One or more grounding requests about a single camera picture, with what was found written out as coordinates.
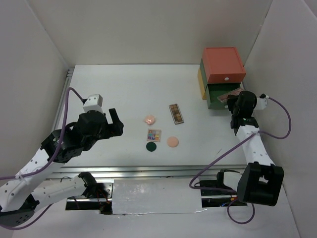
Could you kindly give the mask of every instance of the eyeshadow palette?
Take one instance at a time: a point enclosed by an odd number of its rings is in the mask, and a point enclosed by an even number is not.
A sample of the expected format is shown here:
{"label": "eyeshadow palette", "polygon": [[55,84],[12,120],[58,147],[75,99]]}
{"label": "eyeshadow palette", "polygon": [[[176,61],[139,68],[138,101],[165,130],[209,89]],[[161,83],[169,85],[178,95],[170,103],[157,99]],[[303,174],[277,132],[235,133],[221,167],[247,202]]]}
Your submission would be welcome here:
{"label": "eyeshadow palette", "polygon": [[147,141],[160,142],[161,130],[149,129]]}
{"label": "eyeshadow palette", "polygon": [[170,112],[172,113],[172,117],[175,125],[184,123],[184,119],[182,114],[180,113],[179,107],[177,104],[169,105]]}

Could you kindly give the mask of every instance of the white table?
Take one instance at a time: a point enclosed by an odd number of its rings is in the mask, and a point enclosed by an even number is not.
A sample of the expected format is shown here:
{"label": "white table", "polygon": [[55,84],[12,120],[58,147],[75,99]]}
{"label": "white table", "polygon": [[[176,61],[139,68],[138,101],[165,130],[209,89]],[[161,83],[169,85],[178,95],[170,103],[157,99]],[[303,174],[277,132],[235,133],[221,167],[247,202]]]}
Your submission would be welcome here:
{"label": "white table", "polygon": [[[99,93],[103,110],[116,108],[124,123],[120,137],[98,141],[91,150],[73,158],[67,167],[193,166],[206,165],[239,141],[230,129],[227,110],[212,111],[201,99],[198,65],[77,65],[70,83],[82,97]],[[184,118],[175,125],[168,105],[177,103]],[[82,103],[71,94],[67,123],[78,120]],[[151,127],[143,122],[154,115]],[[149,128],[162,130],[154,152],[146,150]],[[166,140],[179,139],[176,148]],[[221,160],[219,165],[245,165],[242,148]]]}

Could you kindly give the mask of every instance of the purple cable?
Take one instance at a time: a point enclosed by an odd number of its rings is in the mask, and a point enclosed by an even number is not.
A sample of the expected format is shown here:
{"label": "purple cable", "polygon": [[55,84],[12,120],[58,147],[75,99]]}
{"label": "purple cable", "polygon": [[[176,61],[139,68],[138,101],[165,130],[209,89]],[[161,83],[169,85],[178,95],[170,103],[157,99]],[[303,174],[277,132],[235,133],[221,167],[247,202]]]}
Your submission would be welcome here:
{"label": "purple cable", "polygon": [[[289,114],[289,112],[287,111],[287,109],[280,103],[278,102],[277,100],[275,100],[274,98],[271,98],[271,97],[268,97],[270,100],[272,100],[273,102],[279,104],[283,109],[284,111],[286,112],[287,114],[287,117],[288,117],[288,123],[289,123],[289,126],[288,126],[288,131],[286,133],[285,136],[276,136],[276,135],[273,135],[269,132],[266,132],[266,131],[258,131],[257,133],[261,133],[261,134],[266,134],[266,135],[269,135],[275,139],[285,139],[286,137],[289,136],[289,134],[291,133],[291,130],[292,130],[292,120],[291,120],[291,116]],[[228,154],[230,154],[232,151],[234,151],[235,149],[237,149],[238,147],[240,147],[241,145],[243,145],[244,143],[246,143],[248,140],[250,140],[253,136],[255,136],[257,133],[253,133],[251,134],[248,138],[246,138],[245,140],[241,141],[239,144],[235,145],[234,147],[232,147],[230,150],[228,150],[226,153],[224,153],[223,155],[219,156],[217,159],[215,159],[214,161],[212,161],[209,165],[207,165],[205,168],[203,168],[198,174],[196,174],[192,180],[190,181],[189,183],[189,187],[192,188],[192,189],[199,189],[199,190],[216,190],[216,191],[224,191],[224,192],[236,192],[234,190],[231,190],[231,189],[224,189],[224,188],[215,188],[215,187],[196,187],[196,186],[193,186],[193,182],[201,175],[203,174],[206,170],[208,170],[211,166],[213,166],[215,163],[217,163],[219,160],[223,159],[225,156],[227,156]],[[237,199],[231,201],[227,207],[227,213],[229,215],[229,218],[234,221],[235,223],[238,223],[238,224],[241,224],[241,225],[244,225],[244,224],[247,224],[249,223],[250,221],[252,221],[252,219],[254,218],[254,215],[255,215],[255,207],[253,205],[253,203],[251,203],[252,205],[252,209],[253,209],[253,212],[252,212],[252,216],[249,220],[245,221],[245,222],[238,222],[236,220],[234,220],[232,218],[232,216],[230,215],[229,213],[229,207],[236,201]]]}
{"label": "purple cable", "polygon": [[29,224],[23,226],[23,227],[8,227],[8,226],[5,226],[5,225],[0,225],[0,227],[3,227],[5,229],[8,229],[8,230],[11,230],[11,231],[18,231],[18,230],[22,230],[22,229],[25,229],[25,228],[28,228],[29,226],[33,225],[34,223],[36,223],[43,215],[44,213],[46,213],[46,211],[52,206],[49,205],[45,208],[45,210],[37,217],[35,218],[32,222],[30,222]]}
{"label": "purple cable", "polygon": [[[66,90],[63,124],[62,124],[62,127],[61,127],[59,141],[58,141],[58,144],[57,144],[57,147],[55,149],[54,154],[52,155],[52,157],[50,158],[48,163],[46,165],[44,165],[42,168],[40,168],[39,170],[37,170],[35,172],[31,172],[31,173],[28,173],[28,174],[23,174],[23,175],[21,175],[22,177],[24,177],[24,178],[25,177],[29,177],[29,176],[33,176],[33,175],[36,175],[36,174],[42,172],[43,170],[45,170],[54,161],[54,159],[58,155],[58,152],[59,152],[59,150],[61,148],[61,143],[62,143],[62,141],[64,139],[64,134],[65,134],[66,120],[67,120],[67,113],[68,113],[68,98],[69,98],[69,92],[70,91],[73,91],[82,102],[84,101],[84,99],[79,95],[79,93],[75,89],[69,87]],[[16,178],[15,178],[15,176],[0,177],[0,180],[9,180],[9,179],[16,179]]]}

